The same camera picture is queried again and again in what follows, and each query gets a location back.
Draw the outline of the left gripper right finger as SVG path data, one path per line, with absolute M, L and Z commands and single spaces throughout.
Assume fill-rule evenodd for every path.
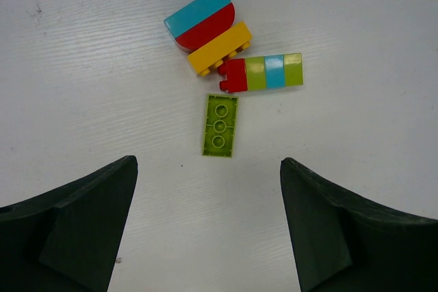
M 437 221 L 395 210 L 281 162 L 302 291 L 436 291 Z

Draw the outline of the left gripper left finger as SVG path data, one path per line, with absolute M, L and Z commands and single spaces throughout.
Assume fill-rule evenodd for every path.
M 137 177 L 128 155 L 1 207 L 1 290 L 106 291 Z

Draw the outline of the lime green long lego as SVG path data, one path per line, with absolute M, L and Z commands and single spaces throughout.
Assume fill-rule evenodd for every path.
M 238 100 L 236 96 L 207 95 L 202 156 L 232 157 Z

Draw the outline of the red green blue lego stack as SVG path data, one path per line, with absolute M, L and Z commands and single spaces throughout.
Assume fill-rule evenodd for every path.
M 300 86 L 304 83 L 302 54 L 288 53 L 229 59 L 218 69 L 220 89 L 236 93 Z

